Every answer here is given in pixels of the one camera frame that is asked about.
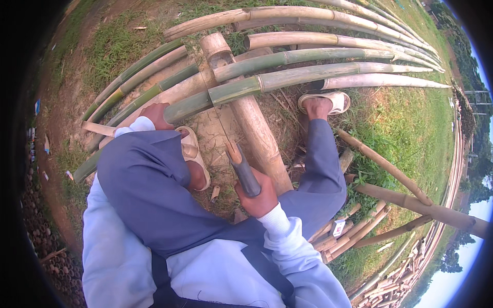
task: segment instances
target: foot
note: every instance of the foot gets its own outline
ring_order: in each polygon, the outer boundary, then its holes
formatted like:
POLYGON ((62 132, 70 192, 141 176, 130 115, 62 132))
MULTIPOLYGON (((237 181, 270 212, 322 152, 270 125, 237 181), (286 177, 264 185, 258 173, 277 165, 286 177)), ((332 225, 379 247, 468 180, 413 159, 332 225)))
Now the foot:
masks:
POLYGON ((327 114, 332 110, 332 101, 327 98, 312 98, 303 101, 303 107, 307 111, 308 120, 324 119, 327 121, 327 114))
POLYGON ((201 190, 206 185, 206 175, 204 169, 198 163, 193 161, 185 162, 190 170, 190 184, 187 189, 201 190))

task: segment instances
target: wrist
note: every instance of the wrist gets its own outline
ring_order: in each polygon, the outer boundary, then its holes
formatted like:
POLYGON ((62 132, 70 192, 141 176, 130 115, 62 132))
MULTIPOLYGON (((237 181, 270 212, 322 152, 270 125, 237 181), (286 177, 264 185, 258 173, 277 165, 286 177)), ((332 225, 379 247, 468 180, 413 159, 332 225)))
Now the wrist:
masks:
POLYGON ((281 208, 281 203, 278 204, 264 216, 257 218, 262 223, 269 236, 285 237, 289 233, 291 224, 286 216, 286 213, 281 208))

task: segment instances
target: hand saw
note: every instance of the hand saw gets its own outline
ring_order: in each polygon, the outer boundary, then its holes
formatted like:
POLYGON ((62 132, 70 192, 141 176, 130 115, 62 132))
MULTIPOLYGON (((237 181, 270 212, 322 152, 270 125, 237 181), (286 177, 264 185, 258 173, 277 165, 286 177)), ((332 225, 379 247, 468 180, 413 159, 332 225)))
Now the hand saw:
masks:
MULTIPOLYGON (((195 63, 197 64, 197 67, 200 68, 197 59, 195 59, 195 55, 191 54, 193 59, 195 60, 195 63)), ((202 77, 202 80, 204 84, 207 85, 204 77, 202 76, 202 72, 199 69, 200 76, 202 77)), ((235 143, 234 140, 231 140, 228 137, 228 134, 226 133, 226 130, 224 129, 224 126, 221 122, 221 118, 219 117, 219 113, 217 112, 217 107, 213 106, 214 111, 216 113, 217 119, 219 123, 221 124, 221 128, 224 132, 224 135, 226 136, 226 155, 228 156, 230 164, 233 166, 233 169, 235 170, 236 176, 238 177, 238 180, 240 181, 240 184, 243 188, 243 191, 245 192, 247 197, 253 198, 256 197, 260 194, 261 187, 260 184, 258 184, 257 179, 253 175, 253 172, 250 168, 250 165, 248 164, 242 148, 240 147, 239 144, 235 143)))

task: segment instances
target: hand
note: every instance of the hand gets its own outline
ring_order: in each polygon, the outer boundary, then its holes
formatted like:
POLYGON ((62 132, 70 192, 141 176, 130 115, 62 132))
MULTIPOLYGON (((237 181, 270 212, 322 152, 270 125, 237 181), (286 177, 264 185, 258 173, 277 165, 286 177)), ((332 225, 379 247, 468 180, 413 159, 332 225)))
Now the hand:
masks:
POLYGON ((139 116, 146 117, 152 121, 157 131, 173 130, 173 124, 166 122, 164 119, 164 109, 169 103, 154 103, 142 109, 139 116))
POLYGON ((275 208, 278 200, 272 179, 268 175, 265 175, 254 168, 251 168, 251 170, 262 188, 260 194, 253 198, 247 197, 243 191, 242 185, 237 180, 234 183, 235 190, 240 199, 241 206, 243 206, 248 214, 255 218, 260 218, 275 208))

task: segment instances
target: small box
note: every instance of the small box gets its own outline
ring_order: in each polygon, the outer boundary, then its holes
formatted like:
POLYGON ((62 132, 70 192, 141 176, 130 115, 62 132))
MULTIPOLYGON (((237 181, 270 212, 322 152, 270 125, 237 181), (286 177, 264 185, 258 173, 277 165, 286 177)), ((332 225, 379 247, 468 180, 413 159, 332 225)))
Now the small box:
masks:
POLYGON ((338 237, 342 234, 342 230, 344 229, 345 225, 346 221, 344 219, 334 221, 334 223, 332 224, 332 229, 330 230, 330 234, 332 234, 334 237, 338 237))

